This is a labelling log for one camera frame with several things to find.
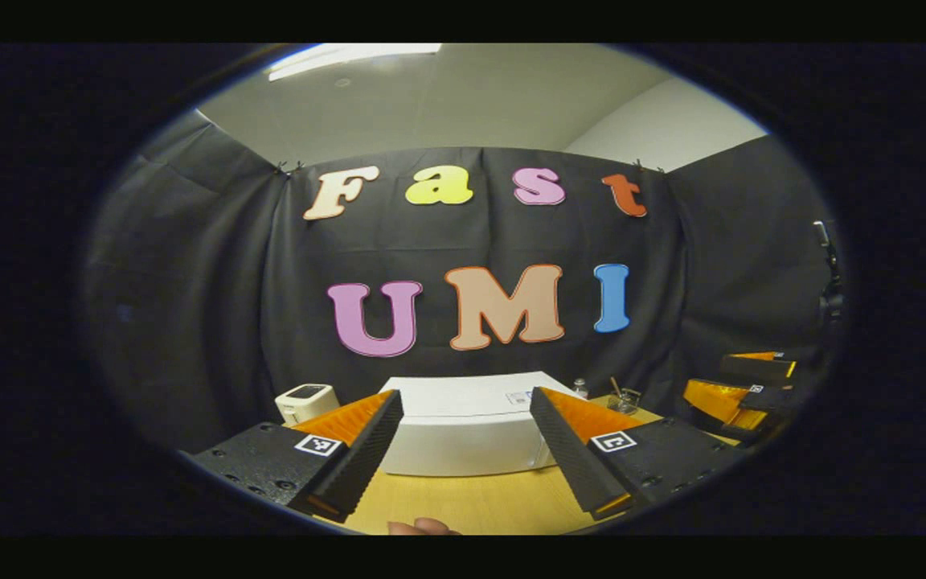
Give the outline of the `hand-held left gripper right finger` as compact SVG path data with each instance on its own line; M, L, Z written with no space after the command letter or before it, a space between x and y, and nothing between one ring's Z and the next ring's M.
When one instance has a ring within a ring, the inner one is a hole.
M543 386L531 393L530 414L578 505L595 520L672 501L748 458L681 419L639 421Z

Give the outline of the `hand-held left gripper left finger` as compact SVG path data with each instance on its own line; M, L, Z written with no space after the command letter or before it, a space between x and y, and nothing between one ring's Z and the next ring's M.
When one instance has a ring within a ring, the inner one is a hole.
M345 523L402 417L400 393L380 392L295 426L261 422L191 461L257 498Z

